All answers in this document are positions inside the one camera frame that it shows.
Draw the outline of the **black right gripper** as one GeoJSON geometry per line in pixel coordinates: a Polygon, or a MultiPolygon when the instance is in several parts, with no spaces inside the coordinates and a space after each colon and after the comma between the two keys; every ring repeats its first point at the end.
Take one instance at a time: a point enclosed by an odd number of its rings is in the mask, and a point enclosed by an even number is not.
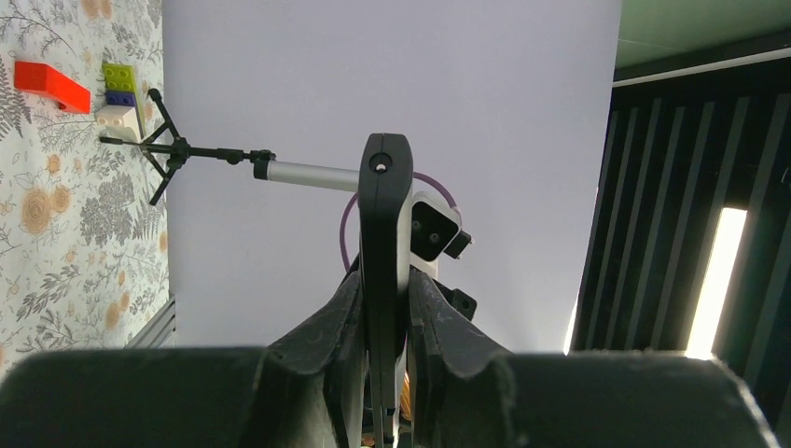
{"type": "Polygon", "coordinates": [[[459,288],[448,288],[434,281],[445,301],[468,321],[472,321],[478,308],[478,302],[459,288]]]}

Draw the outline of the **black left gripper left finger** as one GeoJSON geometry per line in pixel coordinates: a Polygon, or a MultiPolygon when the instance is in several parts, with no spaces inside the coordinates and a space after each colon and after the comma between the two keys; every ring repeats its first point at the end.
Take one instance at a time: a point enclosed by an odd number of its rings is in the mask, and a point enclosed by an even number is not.
{"type": "Polygon", "coordinates": [[[267,347],[72,350],[1,386],[5,447],[356,447],[360,276],[267,347]]]}

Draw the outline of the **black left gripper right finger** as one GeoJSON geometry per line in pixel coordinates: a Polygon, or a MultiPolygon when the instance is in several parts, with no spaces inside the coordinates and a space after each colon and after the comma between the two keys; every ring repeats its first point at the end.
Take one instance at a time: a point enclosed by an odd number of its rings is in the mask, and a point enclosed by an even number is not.
{"type": "Polygon", "coordinates": [[[715,359],[656,352],[515,354],[409,279],[419,447],[775,447],[746,384],[715,359]]]}

